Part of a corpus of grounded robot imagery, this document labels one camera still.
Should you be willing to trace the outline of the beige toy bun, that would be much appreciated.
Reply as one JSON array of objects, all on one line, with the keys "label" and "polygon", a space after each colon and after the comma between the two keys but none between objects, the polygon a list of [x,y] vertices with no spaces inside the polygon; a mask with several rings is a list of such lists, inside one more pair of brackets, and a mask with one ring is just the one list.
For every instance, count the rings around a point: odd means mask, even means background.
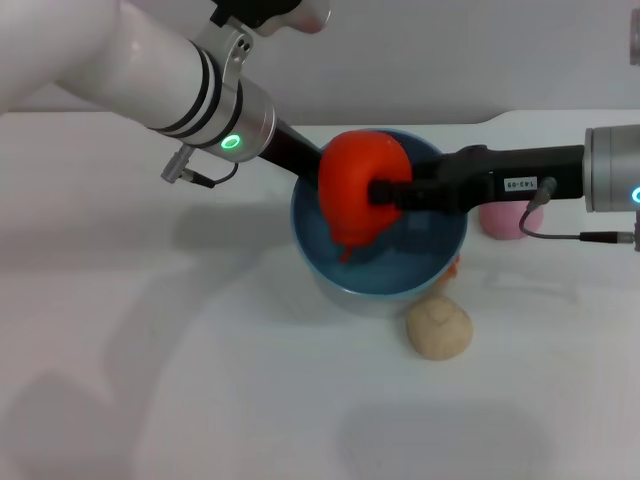
[{"label": "beige toy bun", "polygon": [[444,295],[428,296],[408,311],[406,329],[415,351],[431,361],[445,361],[471,344],[474,327],[470,316]]}]

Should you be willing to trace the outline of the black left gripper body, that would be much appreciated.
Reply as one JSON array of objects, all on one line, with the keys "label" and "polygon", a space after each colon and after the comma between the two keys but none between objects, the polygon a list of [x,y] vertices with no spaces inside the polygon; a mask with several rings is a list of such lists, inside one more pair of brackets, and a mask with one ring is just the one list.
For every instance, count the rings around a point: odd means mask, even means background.
[{"label": "black left gripper body", "polygon": [[271,140],[259,157],[300,178],[316,178],[321,150],[279,119]]}]

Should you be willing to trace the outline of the orange toy fruit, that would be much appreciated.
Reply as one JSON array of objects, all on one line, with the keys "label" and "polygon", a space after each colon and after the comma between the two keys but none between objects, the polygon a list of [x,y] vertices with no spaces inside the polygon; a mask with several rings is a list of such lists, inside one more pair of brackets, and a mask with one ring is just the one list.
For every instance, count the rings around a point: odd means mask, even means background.
[{"label": "orange toy fruit", "polygon": [[344,248],[341,262],[347,262],[355,249],[372,244],[401,217],[392,204],[370,203],[369,184],[411,179],[407,153],[387,133],[349,131],[329,142],[320,161],[318,197],[332,240]]}]

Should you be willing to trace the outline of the blue bowl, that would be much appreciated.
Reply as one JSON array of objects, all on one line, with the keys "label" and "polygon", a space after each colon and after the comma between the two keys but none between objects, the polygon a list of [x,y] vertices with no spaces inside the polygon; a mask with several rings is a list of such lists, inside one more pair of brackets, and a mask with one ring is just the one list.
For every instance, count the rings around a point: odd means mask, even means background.
[{"label": "blue bowl", "polygon": [[[423,158],[439,156],[429,142],[397,130],[387,133],[407,153],[411,168]],[[401,211],[401,217],[376,240],[357,248],[345,263],[344,248],[334,243],[322,215],[318,187],[297,181],[290,220],[298,251],[320,285],[369,301],[415,299],[444,281],[460,254],[466,233],[465,215]]]}]

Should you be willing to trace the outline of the pink toy bun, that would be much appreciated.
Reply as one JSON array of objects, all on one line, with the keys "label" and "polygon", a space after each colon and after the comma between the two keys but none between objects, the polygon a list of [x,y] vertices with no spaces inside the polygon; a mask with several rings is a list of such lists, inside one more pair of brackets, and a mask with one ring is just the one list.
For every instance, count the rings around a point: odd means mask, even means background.
[{"label": "pink toy bun", "polygon": [[482,230],[496,240],[517,240],[525,237],[519,228],[527,201],[495,202],[479,207],[479,222]]}]

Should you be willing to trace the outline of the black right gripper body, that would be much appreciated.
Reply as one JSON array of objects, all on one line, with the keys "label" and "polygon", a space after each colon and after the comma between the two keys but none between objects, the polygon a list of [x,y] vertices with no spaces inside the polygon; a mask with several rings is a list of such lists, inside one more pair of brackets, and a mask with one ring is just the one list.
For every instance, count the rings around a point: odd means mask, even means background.
[{"label": "black right gripper body", "polygon": [[584,154],[582,145],[517,150],[475,145],[423,158],[412,166],[413,180],[398,184],[398,208],[462,214],[488,203],[529,201],[546,179],[555,181],[555,198],[580,198]]}]

